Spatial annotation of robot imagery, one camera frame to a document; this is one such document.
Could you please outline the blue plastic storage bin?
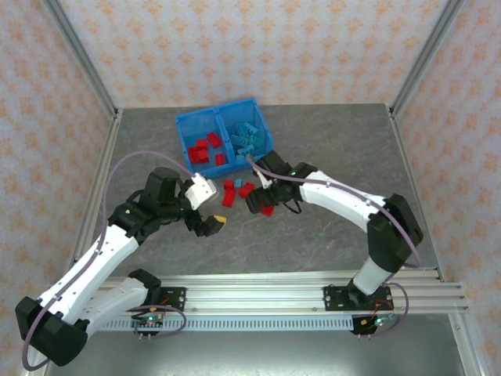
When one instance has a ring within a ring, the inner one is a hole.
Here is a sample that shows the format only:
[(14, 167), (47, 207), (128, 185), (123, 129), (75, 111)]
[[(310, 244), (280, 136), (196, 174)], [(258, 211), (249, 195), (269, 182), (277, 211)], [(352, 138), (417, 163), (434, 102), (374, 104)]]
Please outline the blue plastic storage bin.
[[(257, 134), (263, 138), (262, 145), (265, 147), (266, 153), (274, 149), (275, 145), (272, 134), (255, 99), (242, 99), (236, 102), (217, 106), (216, 114), (218, 115), (218, 120), (222, 125), (225, 145), (227, 146), (229, 153), (228, 172), (234, 172), (250, 167), (246, 160), (247, 154), (243, 154), (245, 157), (244, 161), (236, 160), (236, 155), (238, 155), (237, 150), (246, 145), (244, 144), (242, 146), (238, 146), (232, 144), (231, 135), (235, 135), (235, 124), (244, 124), (245, 122), (251, 123), (259, 130)], [(264, 155), (253, 156), (251, 154), (255, 161)]]
[[(216, 114), (216, 108), (208, 107), (202, 110), (195, 110), (189, 113), (176, 115), (175, 126), (181, 141), (186, 167), (191, 172), (199, 172), (201, 175), (208, 178), (214, 178), (230, 173), (228, 172), (229, 153), (227, 146), (225, 145), (222, 125), (218, 120), (218, 115)], [(207, 139), (207, 134), (210, 132), (215, 132), (218, 135), (222, 141), (222, 146), (215, 149), (210, 145), (210, 143), (208, 143), (209, 147), (207, 150), (210, 161), (206, 164), (201, 164), (200, 162), (198, 164), (191, 164), (186, 151), (187, 148), (191, 146), (196, 147), (196, 141), (198, 139)], [(224, 154), (226, 164), (223, 166), (216, 166), (214, 162), (214, 156), (216, 154)]]

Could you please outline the small circuit board with LEDs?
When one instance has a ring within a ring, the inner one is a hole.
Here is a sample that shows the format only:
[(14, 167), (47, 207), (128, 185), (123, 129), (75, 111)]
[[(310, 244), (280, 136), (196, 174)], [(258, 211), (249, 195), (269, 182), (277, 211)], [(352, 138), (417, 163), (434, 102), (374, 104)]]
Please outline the small circuit board with LEDs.
[(155, 309), (143, 309), (131, 316), (133, 326), (137, 328), (163, 327), (164, 313)]
[(395, 318), (394, 313), (388, 313), (383, 315), (373, 314), (372, 316), (364, 316), (360, 324), (363, 327), (380, 327), (385, 325), (387, 322), (392, 321)]

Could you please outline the aluminium table side rail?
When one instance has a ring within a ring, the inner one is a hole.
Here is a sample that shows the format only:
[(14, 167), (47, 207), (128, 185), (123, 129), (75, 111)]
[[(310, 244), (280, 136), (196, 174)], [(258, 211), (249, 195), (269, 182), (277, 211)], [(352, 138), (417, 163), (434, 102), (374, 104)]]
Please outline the aluminium table side rail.
[[(427, 216), (424, 212), (424, 207), (420, 200), (420, 192), (418, 190), (415, 176), (411, 168), (410, 158), (405, 149), (396, 116), (391, 112), (391, 109), (389, 107), (387, 108), (387, 112), (391, 127), (395, 134), (398, 148), (402, 155), (402, 160), (405, 164), (405, 169), (409, 177), (414, 197), (416, 198), (416, 204), (419, 209), (420, 219), (423, 222), (424, 232), (427, 235), (426, 241), (430, 243), (431, 249), (434, 252), (436, 261), (435, 269), (438, 271), (438, 275), (441, 278), (442, 283), (444, 284), (445, 282), (449, 282), (449, 278), (446, 275), (445, 264), (442, 261), (442, 257), (435, 247), (435, 239), (431, 233), (431, 228), (428, 225)], [(451, 332), (454, 337), (456, 348), (460, 357), (460, 368), (464, 376), (492, 376), (488, 362), (486, 361), (486, 358), (481, 351), (480, 339), (478, 337), (473, 313), (474, 312), (472, 308), (467, 307), (463, 310), (456, 308), (452, 313), (447, 314), (449, 326), (451, 327)]]
[(92, 186), (88, 193), (85, 211), (81, 220), (81, 227), (77, 233), (74, 245), (71, 248), (70, 256), (64, 266), (65, 272), (67, 272), (77, 259), (93, 244), (93, 233), (99, 219), (103, 191), (110, 169), (110, 162), (112, 160), (114, 145), (116, 143), (123, 112), (124, 109), (119, 108), (111, 118), (103, 149), (99, 157), (99, 163), (95, 170)]

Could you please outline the long aluminium base rail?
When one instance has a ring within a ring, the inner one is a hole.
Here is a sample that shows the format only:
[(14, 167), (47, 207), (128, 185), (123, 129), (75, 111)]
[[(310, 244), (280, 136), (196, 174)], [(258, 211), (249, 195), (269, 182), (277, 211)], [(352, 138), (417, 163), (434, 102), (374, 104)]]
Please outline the long aluminium base rail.
[[(193, 315), (323, 315), (333, 306), (326, 287), (343, 287), (353, 270), (162, 276), (164, 287), (186, 289), (185, 311)], [(404, 269), (383, 299), (395, 313), (456, 313), (471, 303), (460, 283), (440, 280), (435, 269)]]

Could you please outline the aluminium frame post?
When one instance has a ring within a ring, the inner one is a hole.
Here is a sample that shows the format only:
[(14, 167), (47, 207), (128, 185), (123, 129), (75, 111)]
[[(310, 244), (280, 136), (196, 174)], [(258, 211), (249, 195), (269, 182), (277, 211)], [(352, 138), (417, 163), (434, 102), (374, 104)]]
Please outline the aluminium frame post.
[(105, 111), (112, 118), (115, 118), (118, 113), (118, 107), (112, 100), (109, 91), (104, 85), (103, 80), (95, 67), (95, 64), (92, 62), (89, 54), (87, 53), (82, 40), (77, 35), (77, 32), (60, 0), (41, 0), (41, 3), (52, 17), (55, 25), (59, 28), (63, 39), (83, 70), (85, 77), (88, 79), (89, 84), (97, 95), (99, 102)]
[(398, 91), (395, 101), (389, 106), (389, 114), (392, 119), (397, 119), (402, 112), (410, 96), (419, 84), (421, 77), (426, 71), (435, 53), (438, 51), (442, 40), (449, 32), (458, 12), (463, 7), (466, 0), (447, 0), (437, 22), (432, 27), (431, 32), (420, 50), (410, 72), (407, 74), (402, 87)]

